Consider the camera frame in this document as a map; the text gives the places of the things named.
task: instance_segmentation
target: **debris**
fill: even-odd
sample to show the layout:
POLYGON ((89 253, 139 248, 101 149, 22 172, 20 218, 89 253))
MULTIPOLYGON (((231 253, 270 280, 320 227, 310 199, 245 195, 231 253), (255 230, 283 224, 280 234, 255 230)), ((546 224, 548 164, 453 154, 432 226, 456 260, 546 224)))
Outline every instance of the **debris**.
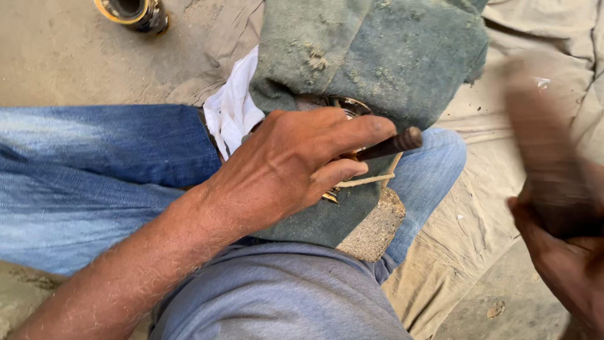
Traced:
POLYGON ((492 319, 496 316, 500 316, 505 310, 506 302, 503 300, 499 300, 495 302, 492 307, 489 307, 489 310, 487 310, 487 318, 492 319))

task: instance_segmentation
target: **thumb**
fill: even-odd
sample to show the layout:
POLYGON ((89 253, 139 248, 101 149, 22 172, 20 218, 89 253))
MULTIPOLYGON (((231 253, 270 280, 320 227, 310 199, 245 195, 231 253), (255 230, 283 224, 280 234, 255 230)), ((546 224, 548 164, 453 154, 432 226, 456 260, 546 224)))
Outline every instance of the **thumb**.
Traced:
POLYGON ((367 163, 352 159, 329 162, 310 176, 309 198, 315 202, 339 182, 365 174, 368 170, 367 163))

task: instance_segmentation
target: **thigh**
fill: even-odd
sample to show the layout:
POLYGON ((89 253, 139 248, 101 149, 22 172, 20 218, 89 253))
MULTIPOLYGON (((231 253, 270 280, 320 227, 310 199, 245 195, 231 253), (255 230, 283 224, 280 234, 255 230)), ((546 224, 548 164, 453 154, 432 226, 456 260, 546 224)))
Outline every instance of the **thigh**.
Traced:
POLYGON ((174 188, 220 167, 198 109, 172 104, 0 108, 1 154, 174 188))
POLYGON ((466 164, 466 145, 454 131, 430 128, 424 145, 403 153, 388 187, 405 205, 406 216, 386 253, 398 265, 432 211, 449 192, 466 164))
POLYGON ((182 193, 0 157, 0 260, 70 275, 182 193))

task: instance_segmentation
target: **man's right hand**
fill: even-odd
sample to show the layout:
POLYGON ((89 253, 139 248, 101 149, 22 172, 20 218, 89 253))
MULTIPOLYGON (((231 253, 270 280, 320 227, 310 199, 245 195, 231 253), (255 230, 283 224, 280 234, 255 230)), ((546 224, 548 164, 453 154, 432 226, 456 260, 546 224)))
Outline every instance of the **man's right hand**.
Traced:
POLYGON ((516 197, 507 204, 543 282, 590 339, 604 339, 604 237, 560 240, 516 197))

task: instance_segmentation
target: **beige canvas sheet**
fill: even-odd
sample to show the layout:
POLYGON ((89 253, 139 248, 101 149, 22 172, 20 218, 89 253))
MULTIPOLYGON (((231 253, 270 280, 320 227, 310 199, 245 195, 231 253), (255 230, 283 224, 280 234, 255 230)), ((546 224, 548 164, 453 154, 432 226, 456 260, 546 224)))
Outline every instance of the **beige canvas sheet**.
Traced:
MULTIPOLYGON (((258 43, 262 0, 214 1, 224 8, 206 51, 217 60, 217 70, 183 83, 168 102, 201 106, 226 81, 233 63, 258 43)), ((466 167, 418 234, 407 260, 382 287, 414 339, 430 339, 518 240, 504 205, 524 181, 500 102, 500 65, 506 56, 529 52, 555 65, 534 76, 545 82, 544 91, 555 93, 569 119, 576 116, 573 137, 584 153, 604 163, 601 13, 597 0, 494 0, 485 9, 490 47, 483 77, 461 87, 437 122, 463 136, 466 167)))

